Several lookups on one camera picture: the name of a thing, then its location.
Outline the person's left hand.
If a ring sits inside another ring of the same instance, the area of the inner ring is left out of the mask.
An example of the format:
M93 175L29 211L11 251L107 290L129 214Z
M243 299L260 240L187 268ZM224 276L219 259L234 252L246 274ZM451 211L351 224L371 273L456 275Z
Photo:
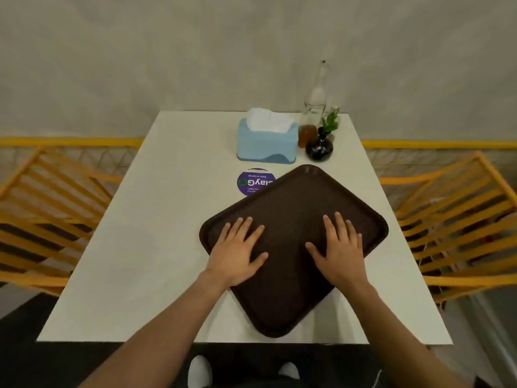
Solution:
M223 291L245 282L256 274L250 272L250 262L253 261L251 254L265 227L259 225L252 233L248 231L246 241L241 244L237 241L237 231L244 220L246 219L239 217L230 224L225 242L219 246L215 244L209 255L205 272L214 276Z

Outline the person's right hand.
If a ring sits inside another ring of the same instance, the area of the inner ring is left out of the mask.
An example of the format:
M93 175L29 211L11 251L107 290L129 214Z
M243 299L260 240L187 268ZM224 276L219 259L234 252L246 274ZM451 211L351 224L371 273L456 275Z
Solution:
M356 249L357 231L352 222L346 220L348 243L341 243L336 233L336 221L323 215L326 233L326 251L323 254L328 261L327 267L317 267L325 279L338 288L343 295L367 287L370 283L366 275L364 254Z

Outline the person's left forearm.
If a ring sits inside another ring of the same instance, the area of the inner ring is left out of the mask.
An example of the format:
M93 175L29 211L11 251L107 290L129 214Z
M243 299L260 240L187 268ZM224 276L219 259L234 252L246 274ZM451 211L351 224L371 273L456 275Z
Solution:
M180 297L139 329L79 388L169 388L228 277L204 270Z

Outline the person's right forearm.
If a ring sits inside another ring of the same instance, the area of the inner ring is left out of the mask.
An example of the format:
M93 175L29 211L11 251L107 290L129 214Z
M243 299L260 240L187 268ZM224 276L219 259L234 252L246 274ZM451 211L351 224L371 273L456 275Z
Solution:
M345 282L339 290L398 388L469 388L404 326L368 281Z

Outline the round purple sticker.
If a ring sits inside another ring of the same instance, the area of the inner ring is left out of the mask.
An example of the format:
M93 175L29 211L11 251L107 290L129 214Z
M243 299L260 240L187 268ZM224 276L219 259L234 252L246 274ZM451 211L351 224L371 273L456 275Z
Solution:
M250 196L275 180L275 175L267 169L251 168L237 177L237 188L244 196Z

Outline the dark brown plastic tray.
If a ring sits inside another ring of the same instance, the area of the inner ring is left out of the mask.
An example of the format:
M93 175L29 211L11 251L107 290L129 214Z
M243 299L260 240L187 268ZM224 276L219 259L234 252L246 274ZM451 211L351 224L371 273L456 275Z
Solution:
M203 223L199 237L210 254L226 223L253 218L250 231L264 225L251 260L268 259L251 279L232 287L236 300L263 335L288 334L334 288L315 266L305 243L326 249L323 215L339 212L363 236L364 256L388 236L384 218L319 167L296 167L265 188Z

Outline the black round vase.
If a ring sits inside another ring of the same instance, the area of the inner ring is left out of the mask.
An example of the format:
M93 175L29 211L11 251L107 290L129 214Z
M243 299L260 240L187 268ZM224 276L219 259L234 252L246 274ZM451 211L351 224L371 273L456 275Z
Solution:
M317 136L307 142L305 153L309 159L314 162L323 162L328 160L333 154L333 141L329 137L330 132L319 127Z

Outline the light blue tissue box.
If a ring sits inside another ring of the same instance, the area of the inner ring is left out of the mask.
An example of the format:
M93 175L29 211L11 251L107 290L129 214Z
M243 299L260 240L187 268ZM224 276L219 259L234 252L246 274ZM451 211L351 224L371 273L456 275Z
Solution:
M236 156L241 161L293 164L298 151L298 128L294 122L286 133L252 131L242 118L237 129Z

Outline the small jar of brown liquid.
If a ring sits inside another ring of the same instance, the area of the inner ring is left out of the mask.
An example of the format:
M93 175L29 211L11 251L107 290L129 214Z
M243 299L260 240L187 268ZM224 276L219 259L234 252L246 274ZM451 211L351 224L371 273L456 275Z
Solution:
M307 143L318 134L320 116L315 113L301 114L298 127L298 147L305 148Z

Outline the yellow slatted chair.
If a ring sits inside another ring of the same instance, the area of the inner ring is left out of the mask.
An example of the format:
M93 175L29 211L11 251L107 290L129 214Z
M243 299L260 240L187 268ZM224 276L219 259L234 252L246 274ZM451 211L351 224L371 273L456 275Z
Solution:
M436 305L517 287L517 192L485 154L379 180L408 191L393 211Z
M59 297L122 180L37 147L0 184L0 287Z

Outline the small green plant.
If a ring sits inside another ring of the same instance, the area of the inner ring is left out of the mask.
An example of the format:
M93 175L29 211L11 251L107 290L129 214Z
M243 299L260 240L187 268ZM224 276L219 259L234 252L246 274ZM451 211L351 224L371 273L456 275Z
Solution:
M321 133L330 134L339 128L339 111L340 108L331 108L330 112L322 116L320 122Z

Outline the white tissue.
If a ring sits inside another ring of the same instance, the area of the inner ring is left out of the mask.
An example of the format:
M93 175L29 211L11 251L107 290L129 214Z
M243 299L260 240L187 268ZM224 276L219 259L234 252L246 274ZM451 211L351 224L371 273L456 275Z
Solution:
M273 112L263 108L253 108L247 112L247 126L253 132L287 133L294 120L288 114Z

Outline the person's white left shoe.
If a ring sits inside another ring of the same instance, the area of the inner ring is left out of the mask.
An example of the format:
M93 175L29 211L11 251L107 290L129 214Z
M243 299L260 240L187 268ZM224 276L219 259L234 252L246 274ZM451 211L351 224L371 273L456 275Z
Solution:
M211 388L212 368L203 355L195 356L189 365L187 388Z

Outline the clear glass bottle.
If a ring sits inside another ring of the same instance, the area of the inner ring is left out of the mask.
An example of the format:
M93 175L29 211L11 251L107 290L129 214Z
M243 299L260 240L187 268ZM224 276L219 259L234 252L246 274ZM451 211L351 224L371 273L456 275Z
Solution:
M303 102L301 125L317 127L320 124L327 104L326 75L327 63L326 60L321 60L314 84Z

